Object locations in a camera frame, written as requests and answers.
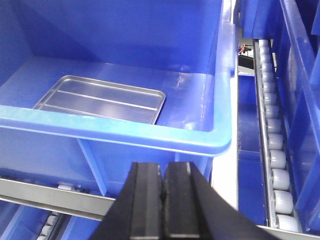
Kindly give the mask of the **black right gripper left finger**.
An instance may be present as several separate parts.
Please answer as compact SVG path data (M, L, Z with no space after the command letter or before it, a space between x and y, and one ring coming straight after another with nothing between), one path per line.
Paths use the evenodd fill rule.
M134 162L117 199L90 236L92 240L160 240L162 175L154 162Z

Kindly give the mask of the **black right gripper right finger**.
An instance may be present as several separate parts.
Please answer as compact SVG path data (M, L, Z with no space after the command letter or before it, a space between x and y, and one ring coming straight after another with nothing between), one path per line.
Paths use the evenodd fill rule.
M164 175L166 240L275 240L230 206L192 162L170 162Z

